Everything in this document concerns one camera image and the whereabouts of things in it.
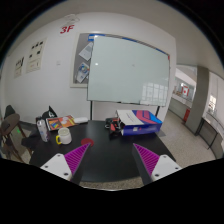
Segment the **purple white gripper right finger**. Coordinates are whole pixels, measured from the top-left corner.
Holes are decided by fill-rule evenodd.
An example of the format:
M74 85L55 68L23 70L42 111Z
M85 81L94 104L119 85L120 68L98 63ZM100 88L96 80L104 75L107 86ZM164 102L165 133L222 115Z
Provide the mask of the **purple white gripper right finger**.
M181 170L181 167L168 155L159 156L136 143L133 144L132 154L144 185Z

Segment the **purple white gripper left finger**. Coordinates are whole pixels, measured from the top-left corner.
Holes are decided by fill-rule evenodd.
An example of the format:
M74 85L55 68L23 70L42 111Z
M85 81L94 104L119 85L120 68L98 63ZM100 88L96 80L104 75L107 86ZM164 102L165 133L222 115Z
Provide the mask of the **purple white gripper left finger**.
M81 145L65 155L57 153L42 165L41 168L65 180L79 184L84 172L90 146L90 143Z

